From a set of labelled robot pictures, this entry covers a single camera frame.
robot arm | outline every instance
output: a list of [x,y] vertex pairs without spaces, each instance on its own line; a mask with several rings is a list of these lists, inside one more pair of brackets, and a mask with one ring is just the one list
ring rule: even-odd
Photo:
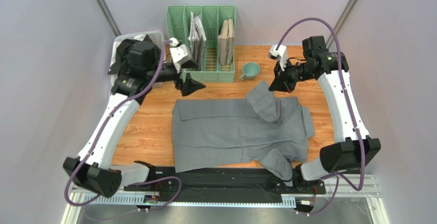
[[334,172],[343,172],[360,168],[361,156],[355,127],[352,124],[348,106],[342,90],[339,71],[342,71],[345,86],[351,99],[352,110],[365,146],[366,164],[381,148],[379,139],[370,138],[355,104],[349,82],[349,67],[342,54],[342,69],[338,69],[337,53],[326,49],[323,36],[310,37],[303,41],[306,62],[293,65],[287,59],[287,49],[272,46],[269,57],[279,60],[274,68],[275,79],[270,91],[292,92],[297,82],[316,79],[326,96],[334,125],[334,144],[321,148],[320,157],[311,162],[297,166],[293,184],[296,187],[308,181],[321,179]]
[[[156,71],[160,72],[157,82],[174,81],[176,89],[181,91],[182,96],[190,95],[205,87],[205,85],[192,80],[189,74],[187,74],[185,81],[182,80],[181,69],[197,67],[197,64],[191,61],[190,52],[185,45],[180,44],[175,38],[171,40],[173,48],[170,48],[170,53],[173,62],[164,63],[163,68],[159,70],[157,62],[161,51],[150,39],[146,38],[142,42],[127,39],[120,44],[117,48],[118,62],[111,66],[109,71],[109,74],[117,74],[118,78],[111,89],[112,95],[109,97],[107,108],[97,125],[97,129],[77,157],[65,159],[63,167],[69,176],[79,165],[81,158],[85,158],[89,153],[99,129],[114,107],[127,98],[141,93],[149,85]],[[145,162],[136,161],[132,165],[122,166],[111,165],[118,141],[146,95],[147,93],[124,103],[113,113],[94,150],[73,178],[73,182],[77,186],[104,197],[111,197],[120,187],[145,182],[148,179],[151,165]]]

wooden table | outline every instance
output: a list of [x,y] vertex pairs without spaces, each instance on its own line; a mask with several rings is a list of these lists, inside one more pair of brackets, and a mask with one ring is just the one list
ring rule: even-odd
[[[174,166],[171,140],[171,111],[177,99],[219,99],[244,98],[262,80],[273,81],[273,67],[276,61],[267,57],[270,46],[235,47],[235,83],[205,83],[206,88],[187,97],[174,88],[173,83],[165,83],[154,88],[134,114],[115,149],[112,164],[127,165],[135,160],[156,166]],[[303,58],[302,47],[288,47],[289,57]],[[241,68],[245,63],[256,62],[261,66],[260,74],[253,80],[240,80]],[[297,84],[292,93],[275,92],[276,97],[297,96],[299,102],[309,108],[315,128],[315,136],[309,139],[308,161],[319,156],[321,147],[334,142],[331,115],[325,96],[317,81],[310,80]],[[261,167],[257,161],[225,167]]]

green mug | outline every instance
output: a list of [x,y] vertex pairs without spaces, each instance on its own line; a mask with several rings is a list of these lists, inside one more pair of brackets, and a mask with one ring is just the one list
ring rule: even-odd
[[254,79],[260,73],[260,71],[261,67],[257,63],[246,63],[243,66],[243,74],[240,76],[240,79]]

purple cable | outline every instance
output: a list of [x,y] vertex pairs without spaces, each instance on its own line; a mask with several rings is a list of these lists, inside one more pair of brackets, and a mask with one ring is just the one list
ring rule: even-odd
[[94,218],[94,217],[89,216],[89,215],[87,214],[87,212],[85,211],[85,212],[84,212],[84,217],[87,218],[87,219],[89,219],[89,220],[105,221],[105,220],[114,220],[114,219],[120,218],[120,217],[125,216],[125,215],[128,215],[128,214],[132,214],[132,213],[135,213],[135,212],[138,212],[138,209],[136,209],[136,210],[131,210],[131,211],[128,211],[128,212],[125,212],[125,213],[120,214],[120,215],[118,215],[118,216],[113,216],[113,217],[108,217],[108,218],[102,218],[102,219],[99,219],[99,218]]
[[[133,186],[142,186],[142,185],[149,185],[149,184],[153,184],[153,183],[156,183],[156,182],[159,182],[159,181],[162,181],[162,180],[168,180],[168,179],[175,179],[175,180],[177,180],[179,182],[179,187],[178,187],[175,195],[168,202],[166,202],[165,204],[163,204],[163,205],[161,205],[161,206],[159,206],[157,208],[150,209],[148,211],[157,211],[157,210],[160,210],[160,209],[164,208],[165,206],[169,205],[171,202],[173,202],[173,200],[175,200],[177,198],[177,196],[179,195],[179,193],[181,192],[181,188],[182,188],[181,179],[176,177],[176,176],[167,176],[167,177],[164,177],[164,178],[161,178],[161,179],[157,179],[157,180],[152,180],[152,181],[149,181],[149,182],[140,182],[140,183],[132,184]],[[84,212],[84,217],[86,217],[87,219],[90,219],[90,220],[105,221],[105,220],[117,219],[117,218],[120,218],[122,216],[125,216],[125,215],[128,215],[128,214],[132,214],[132,213],[135,213],[135,212],[138,212],[138,209],[131,210],[131,211],[122,213],[122,214],[117,215],[117,216],[99,219],[99,218],[94,218],[94,217],[91,217],[91,216],[87,215],[87,212],[85,211]]]
[[282,36],[281,40],[279,41],[279,43],[277,44],[276,50],[279,49],[279,46],[282,44],[282,41],[284,41],[285,37],[287,36],[287,34],[291,31],[291,29],[293,29],[295,26],[297,26],[300,23],[306,22],[306,21],[317,21],[317,22],[321,22],[323,23],[326,27],[328,27],[329,31],[331,31],[332,36],[334,38],[335,41],[335,46],[337,48],[337,56],[338,56],[338,69],[339,69],[339,77],[340,77],[340,83],[342,85],[342,89],[343,89],[343,93],[345,95],[345,100],[347,103],[347,108],[349,110],[349,114],[350,114],[350,118],[352,120],[352,124],[353,127],[355,128],[355,133],[356,136],[358,137],[358,142],[360,144],[360,154],[361,154],[361,172],[360,172],[360,183],[358,185],[358,187],[356,187],[349,179],[347,179],[343,174],[339,173],[339,175],[344,178],[352,188],[354,188],[356,191],[361,191],[361,189],[363,188],[363,184],[364,184],[364,168],[366,166],[366,153],[364,151],[364,142],[363,139],[361,138],[361,133],[360,133],[360,129],[358,128],[358,125],[356,123],[356,118],[355,118],[355,114],[353,112],[353,108],[352,108],[352,104],[350,102],[350,97],[349,94],[347,92],[346,89],[346,84],[343,78],[343,73],[341,71],[342,69],[342,53],[340,51],[340,43],[339,43],[339,38],[337,37],[337,34],[334,32],[334,29],[331,27],[331,25],[329,25],[329,23],[327,23],[326,21],[317,18],[317,17],[309,17],[309,18],[304,18],[300,21],[297,21],[295,24],[291,25],[291,27],[284,33],[284,35]]
[[64,190],[64,198],[65,198],[65,201],[67,201],[67,203],[69,203],[70,205],[73,205],[73,206],[76,206],[76,207],[79,207],[79,206],[85,206],[85,205],[87,205],[87,204],[93,202],[94,200],[96,200],[96,199],[99,197],[99,195],[97,195],[97,196],[93,197],[91,200],[88,200],[88,201],[86,201],[86,202],[76,203],[76,202],[71,201],[70,197],[68,196],[68,188],[70,187],[71,183],[73,182],[74,177],[76,177],[76,174],[78,173],[79,169],[80,169],[80,168],[85,164],[85,162],[86,162],[86,161],[88,160],[88,158],[90,157],[92,151],[94,150],[95,146],[97,145],[97,141],[98,141],[98,139],[100,138],[101,134],[103,133],[103,130],[105,129],[105,126],[106,126],[106,124],[108,124],[108,121],[109,121],[109,119],[112,117],[112,115],[114,115],[114,113],[115,113],[115,112],[116,112],[116,111],[117,111],[117,110],[118,110],[118,109],[119,109],[123,104],[125,104],[126,102],[129,102],[129,101],[131,101],[131,100],[133,100],[133,99],[136,99],[136,98],[141,97],[142,95],[144,95],[145,93],[147,93],[147,92],[152,88],[153,84],[155,83],[156,79],[158,78],[158,76],[159,76],[159,74],[160,74],[160,69],[162,68],[163,63],[164,63],[165,45],[167,45],[167,44],[169,44],[169,43],[171,43],[171,42],[172,42],[171,40],[165,40],[165,41],[163,41],[162,48],[161,48],[162,50],[161,50],[160,61],[159,61],[159,63],[158,63],[158,68],[156,69],[156,72],[155,72],[155,74],[153,75],[152,80],[149,82],[149,84],[146,86],[146,88],[145,88],[142,92],[140,92],[140,93],[138,93],[138,94],[136,94],[136,95],[134,95],[134,96],[132,96],[132,97],[129,97],[129,98],[127,98],[127,99],[121,101],[117,106],[114,107],[114,109],[113,109],[113,110],[108,114],[108,116],[106,117],[106,119],[103,121],[102,126],[99,128],[99,130],[98,130],[98,132],[97,132],[97,134],[96,134],[96,136],[95,136],[95,139],[94,139],[94,141],[93,141],[93,143],[92,143],[92,145],[91,145],[91,147],[90,147],[90,149],[89,149],[87,155],[86,155],[84,158],[82,158],[81,162],[80,162],[80,163],[77,165],[77,167],[74,169],[73,173],[71,174],[70,178],[69,178],[68,181],[67,181],[67,185],[65,186],[65,190]]

